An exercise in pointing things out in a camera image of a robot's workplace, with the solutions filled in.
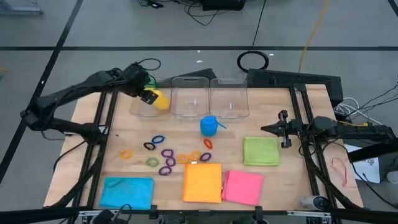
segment clear plastic container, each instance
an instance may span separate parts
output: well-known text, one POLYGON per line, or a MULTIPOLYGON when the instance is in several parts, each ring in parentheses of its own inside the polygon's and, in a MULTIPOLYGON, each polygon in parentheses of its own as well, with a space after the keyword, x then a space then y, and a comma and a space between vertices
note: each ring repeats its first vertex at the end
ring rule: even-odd
MULTIPOLYGON (((171 81, 164 78, 155 78, 156 82, 151 78, 151 82, 146 85, 146 88, 154 88, 160 90, 169 100, 171 100, 171 81)), ((159 110, 153 105, 143 102, 139 97, 132 98, 129 112, 141 117, 158 117, 162 114, 170 113, 170 107, 166 110, 159 110)))
POLYGON ((209 113, 209 79, 176 77, 172 80, 171 113, 185 118, 200 118, 209 113))
POLYGON ((235 78, 212 79, 210 82, 210 113, 221 119, 249 116, 247 81, 235 78))

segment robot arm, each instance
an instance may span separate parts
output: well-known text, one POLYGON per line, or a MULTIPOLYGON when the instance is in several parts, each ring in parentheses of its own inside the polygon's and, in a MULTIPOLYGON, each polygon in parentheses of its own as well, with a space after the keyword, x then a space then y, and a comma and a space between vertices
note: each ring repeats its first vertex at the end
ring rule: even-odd
POLYGON ((77 133, 88 143, 97 144, 103 138, 99 127, 93 123, 78 124, 54 118, 55 110, 59 106, 91 93, 113 90, 121 91, 131 97, 139 96, 141 100, 151 105, 158 99, 159 92, 156 94, 151 90, 146 90, 145 86, 149 82, 148 72, 137 62, 132 63, 123 71, 118 68, 99 71, 77 85, 39 97, 21 112, 21 118, 33 131, 55 129, 62 133, 77 133))

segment purple rubber band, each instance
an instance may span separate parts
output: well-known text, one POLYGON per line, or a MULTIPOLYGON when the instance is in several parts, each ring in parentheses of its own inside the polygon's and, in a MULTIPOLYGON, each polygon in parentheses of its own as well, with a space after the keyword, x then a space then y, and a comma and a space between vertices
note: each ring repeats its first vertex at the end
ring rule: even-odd
POLYGON ((207 162, 211 159, 211 154, 209 152, 205 152, 200 156, 200 161, 202 162, 207 162))
POLYGON ((169 157, 173 157, 174 155, 174 150, 173 149, 163 149, 162 152, 160 153, 164 158, 169 158, 169 157), (165 155, 165 152, 170 152, 170 155, 167 156, 165 155))
POLYGON ((159 175, 169 175, 172 173, 172 168, 168 166, 163 166, 159 169, 159 175), (169 172, 162 172, 164 169, 169 169, 169 172))
POLYGON ((168 166, 168 167, 173 167, 173 166, 175 166, 176 165, 176 161, 175 161, 175 159, 173 158, 173 157, 168 157, 167 159, 166 159, 166 165, 168 166))

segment wooden table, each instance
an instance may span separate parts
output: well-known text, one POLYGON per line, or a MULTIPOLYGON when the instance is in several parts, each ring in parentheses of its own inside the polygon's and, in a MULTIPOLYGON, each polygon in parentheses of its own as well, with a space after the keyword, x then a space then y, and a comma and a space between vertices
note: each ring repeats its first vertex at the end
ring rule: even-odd
MULTIPOLYGON (((323 85, 307 85, 314 116, 335 118, 328 99, 328 93, 323 85)), ((80 99, 76 105, 72 121, 77 123, 92 122, 98 103, 99 94, 80 99)), ((302 114, 305 114, 301 97, 298 95, 302 114)), ((155 192, 152 204, 159 210, 254 210, 254 207, 237 203, 191 203, 182 201, 184 165, 177 164, 170 176, 160 176, 160 166, 151 168, 145 165, 148 157, 156 157, 162 165, 165 159, 160 155, 163 149, 174 149, 176 154, 189 154, 192 151, 208 151, 200 134, 200 123, 196 121, 179 120, 171 114, 164 115, 159 120, 142 119, 129 113, 132 98, 122 93, 113 116, 105 159, 96 194, 95 207, 101 198, 104 178, 120 177, 152 177, 155 180, 155 192), (166 141, 154 151, 148 151, 142 144, 150 141, 155 135, 163 134, 166 141), (131 159, 120 159, 119 151, 132 149, 131 159)), ((264 210, 300 210, 297 199, 302 195, 311 195, 307 169, 303 157, 299 154, 299 140, 291 136, 293 146, 279 149, 279 166, 244 166, 243 137, 274 135, 260 130, 261 126, 278 121, 280 110, 287 110, 290 118, 294 117, 293 107, 288 89, 285 88, 248 88, 250 115, 238 123, 226 123, 226 130, 221 130, 211 140, 214 149, 211 162, 222 163, 226 170, 243 170, 264 175, 260 206, 264 210)), ((67 137, 62 153, 81 142, 79 136, 67 137)), ((78 180, 86 146, 82 145, 73 153, 65 156, 57 166, 45 199, 44 205, 58 201, 78 180)), ((363 206, 356 182, 350 169, 346 152, 340 146, 331 144, 325 151, 325 160, 331 181, 354 203, 363 206), (331 167, 333 157, 340 158, 347 167, 348 186, 342 187, 342 179, 331 167)), ((320 191, 325 190, 318 181, 320 191)), ((85 205, 88 197, 89 184, 83 191, 82 203, 85 205)))

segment yellow towel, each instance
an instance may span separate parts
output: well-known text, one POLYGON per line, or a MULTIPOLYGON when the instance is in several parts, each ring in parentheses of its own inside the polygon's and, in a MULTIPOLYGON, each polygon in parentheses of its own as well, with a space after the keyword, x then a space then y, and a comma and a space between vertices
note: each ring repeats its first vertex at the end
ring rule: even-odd
POLYGON ((221 164, 186 164, 184 202, 221 203, 221 164))

